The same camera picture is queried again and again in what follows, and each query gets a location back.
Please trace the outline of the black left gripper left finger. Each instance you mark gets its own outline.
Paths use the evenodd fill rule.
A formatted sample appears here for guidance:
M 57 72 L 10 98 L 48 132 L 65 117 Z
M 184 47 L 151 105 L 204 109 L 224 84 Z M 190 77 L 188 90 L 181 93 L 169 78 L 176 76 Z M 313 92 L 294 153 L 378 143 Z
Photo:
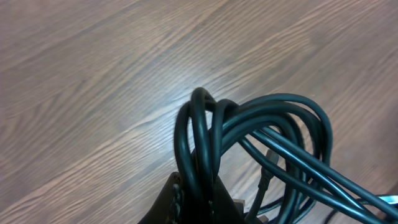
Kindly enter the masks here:
M 178 172 L 170 174 L 160 194 L 150 210 L 138 224 L 178 224 L 180 223 L 183 193 Z

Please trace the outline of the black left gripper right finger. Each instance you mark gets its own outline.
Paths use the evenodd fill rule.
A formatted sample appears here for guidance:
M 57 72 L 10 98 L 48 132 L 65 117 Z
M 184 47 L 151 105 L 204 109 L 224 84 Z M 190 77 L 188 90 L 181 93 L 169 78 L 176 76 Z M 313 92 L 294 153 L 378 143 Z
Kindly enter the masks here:
M 213 189 L 213 223 L 215 224 L 245 224 L 245 201 L 232 199 L 219 177 L 216 178 Z

